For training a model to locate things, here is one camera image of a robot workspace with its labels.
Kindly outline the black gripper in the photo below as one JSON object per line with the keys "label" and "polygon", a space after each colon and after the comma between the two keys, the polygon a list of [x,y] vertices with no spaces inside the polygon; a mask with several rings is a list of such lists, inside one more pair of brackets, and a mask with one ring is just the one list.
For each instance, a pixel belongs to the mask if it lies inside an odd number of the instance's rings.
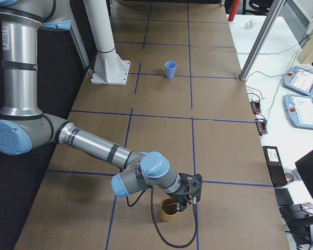
{"label": "black gripper", "polygon": [[182,212],[186,209],[186,206],[190,202],[190,191],[190,187],[180,187],[176,192],[168,193],[168,196],[171,197],[175,202],[177,202],[177,212]]}

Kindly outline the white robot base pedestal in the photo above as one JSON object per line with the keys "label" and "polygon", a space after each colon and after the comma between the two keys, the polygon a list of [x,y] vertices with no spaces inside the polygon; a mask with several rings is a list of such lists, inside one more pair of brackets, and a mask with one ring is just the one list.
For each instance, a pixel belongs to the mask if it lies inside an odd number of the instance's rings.
{"label": "white robot base pedestal", "polygon": [[106,1],[84,1],[97,57],[94,63],[93,84],[125,85],[130,68],[129,60],[117,54]]}

